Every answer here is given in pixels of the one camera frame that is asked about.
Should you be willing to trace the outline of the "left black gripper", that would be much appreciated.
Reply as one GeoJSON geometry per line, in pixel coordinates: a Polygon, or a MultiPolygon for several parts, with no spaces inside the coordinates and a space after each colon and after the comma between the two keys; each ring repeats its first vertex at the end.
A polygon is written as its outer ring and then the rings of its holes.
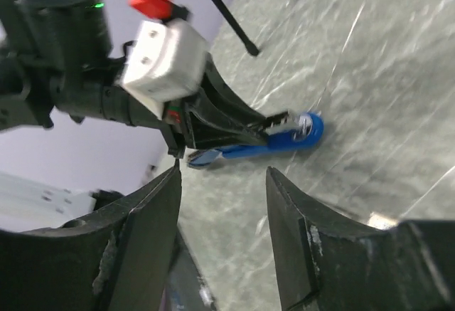
{"type": "Polygon", "coordinates": [[[53,126],[57,109],[76,123],[91,117],[159,130],[168,153],[185,142],[122,89],[125,57],[113,58],[102,0],[1,0],[1,129],[53,126]]]}

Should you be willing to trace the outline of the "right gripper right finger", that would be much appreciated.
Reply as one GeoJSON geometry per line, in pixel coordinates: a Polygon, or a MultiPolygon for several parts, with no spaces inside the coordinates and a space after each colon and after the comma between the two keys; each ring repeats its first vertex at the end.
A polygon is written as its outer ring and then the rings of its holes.
{"type": "Polygon", "coordinates": [[[266,173],[267,213],[283,310],[453,310],[454,222],[378,230],[266,173]]]}

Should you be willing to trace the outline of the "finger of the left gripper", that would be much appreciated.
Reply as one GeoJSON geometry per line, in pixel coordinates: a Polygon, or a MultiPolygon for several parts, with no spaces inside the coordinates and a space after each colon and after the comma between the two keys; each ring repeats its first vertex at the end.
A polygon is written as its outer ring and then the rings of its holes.
{"type": "Polygon", "coordinates": [[[223,80],[211,54],[198,92],[183,99],[183,134],[191,149],[262,146],[268,137],[266,129],[289,117],[289,111],[266,116],[246,104],[223,80]]]}

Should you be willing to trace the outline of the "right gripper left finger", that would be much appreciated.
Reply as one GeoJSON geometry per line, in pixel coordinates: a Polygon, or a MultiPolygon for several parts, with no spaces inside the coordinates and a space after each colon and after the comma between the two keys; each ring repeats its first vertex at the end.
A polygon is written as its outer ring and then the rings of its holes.
{"type": "Polygon", "coordinates": [[[56,229],[1,232],[2,310],[214,310],[178,229],[181,171],[56,229]]]}

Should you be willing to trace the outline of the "blue black stapler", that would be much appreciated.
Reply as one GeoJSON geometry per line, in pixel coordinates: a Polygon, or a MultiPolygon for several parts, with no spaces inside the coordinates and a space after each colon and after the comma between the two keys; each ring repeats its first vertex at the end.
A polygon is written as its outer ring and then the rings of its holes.
{"type": "Polygon", "coordinates": [[[187,166],[199,169],[212,164],[219,158],[239,159],[257,157],[265,154],[293,152],[310,149],[321,140],[324,122],[319,113],[303,112],[300,115],[285,112],[279,124],[269,129],[264,146],[233,145],[221,148],[198,150],[187,157],[187,166]]]}

